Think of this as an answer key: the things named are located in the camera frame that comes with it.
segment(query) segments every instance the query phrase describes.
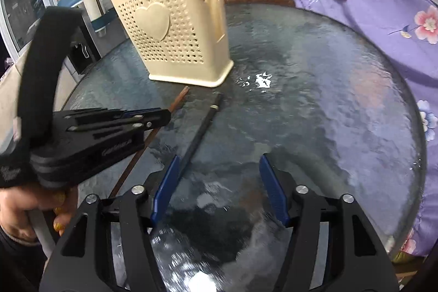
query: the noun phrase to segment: flower print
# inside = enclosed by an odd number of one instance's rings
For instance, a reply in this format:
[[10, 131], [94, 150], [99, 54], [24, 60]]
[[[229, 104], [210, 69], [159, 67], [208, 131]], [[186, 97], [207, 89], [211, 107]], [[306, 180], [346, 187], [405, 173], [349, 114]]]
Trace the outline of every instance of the flower print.
[[431, 5], [427, 12], [419, 11], [414, 17], [415, 34], [420, 40], [428, 39], [431, 44], [438, 43], [438, 8]]
[[413, 236], [413, 229], [411, 229], [408, 238], [406, 239], [405, 243], [403, 244], [401, 251], [407, 254], [412, 254], [415, 251], [415, 248], [417, 247], [417, 242], [412, 239]]
[[420, 117], [423, 122], [424, 134], [427, 141], [435, 139], [434, 129], [437, 126], [438, 118], [431, 112], [431, 107], [427, 100], [419, 100], [417, 102], [420, 110]]

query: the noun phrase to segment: beige plastic basket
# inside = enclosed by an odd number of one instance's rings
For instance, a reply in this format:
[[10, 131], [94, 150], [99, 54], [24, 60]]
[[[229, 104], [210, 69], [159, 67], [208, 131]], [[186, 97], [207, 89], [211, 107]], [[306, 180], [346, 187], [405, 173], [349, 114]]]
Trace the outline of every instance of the beige plastic basket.
[[233, 67], [224, 0], [111, 0], [151, 80], [220, 85]]

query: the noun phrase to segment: purple tablecloth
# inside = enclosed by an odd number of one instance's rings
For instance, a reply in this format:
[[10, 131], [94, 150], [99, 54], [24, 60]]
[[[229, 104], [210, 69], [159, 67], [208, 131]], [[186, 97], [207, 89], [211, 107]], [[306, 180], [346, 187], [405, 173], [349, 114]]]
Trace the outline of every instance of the purple tablecloth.
[[438, 239], [438, 8], [430, 0], [295, 0], [362, 33], [387, 54], [417, 100], [427, 140], [424, 193], [402, 251], [425, 256]]

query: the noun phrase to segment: round glass tabletop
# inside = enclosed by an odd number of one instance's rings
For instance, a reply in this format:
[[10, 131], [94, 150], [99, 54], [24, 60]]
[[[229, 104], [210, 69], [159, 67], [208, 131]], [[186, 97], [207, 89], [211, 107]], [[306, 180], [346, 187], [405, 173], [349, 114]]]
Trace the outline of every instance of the round glass tabletop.
[[[263, 4], [228, 5], [226, 13], [232, 72], [216, 89], [191, 87], [121, 190], [143, 183], [173, 155], [183, 156], [215, 93], [224, 93], [152, 231], [168, 290], [272, 291], [291, 231], [273, 218], [261, 182], [258, 161], [267, 152], [297, 184], [335, 198], [354, 195], [386, 250], [396, 253], [424, 181], [423, 129], [404, 81], [380, 50], [331, 19]], [[65, 108], [166, 108], [182, 88], [150, 81], [127, 41], [96, 64]], [[106, 198], [128, 162], [84, 182], [80, 199]], [[328, 227], [320, 231], [312, 287], [321, 283], [325, 265]], [[117, 227], [113, 242], [121, 281]]]

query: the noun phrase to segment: fingernail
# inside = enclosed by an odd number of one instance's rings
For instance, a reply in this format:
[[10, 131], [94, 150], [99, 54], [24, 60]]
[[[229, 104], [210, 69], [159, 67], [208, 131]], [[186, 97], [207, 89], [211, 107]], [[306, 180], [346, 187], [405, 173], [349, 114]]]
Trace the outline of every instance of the fingernail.
[[64, 209], [62, 209], [61, 207], [57, 207], [53, 211], [55, 212], [56, 215], [60, 215], [61, 213], [64, 212]]
[[64, 203], [65, 198], [66, 198], [64, 192], [56, 192], [56, 193], [54, 194], [54, 197], [55, 197], [55, 199], [56, 199], [59, 203], [61, 203], [61, 205]]
[[54, 223], [53, 228], [55, 229], [56, 232], [60, 232], [61, 230], [65, 229], [65, 226], [64, 224], [61, 223]]

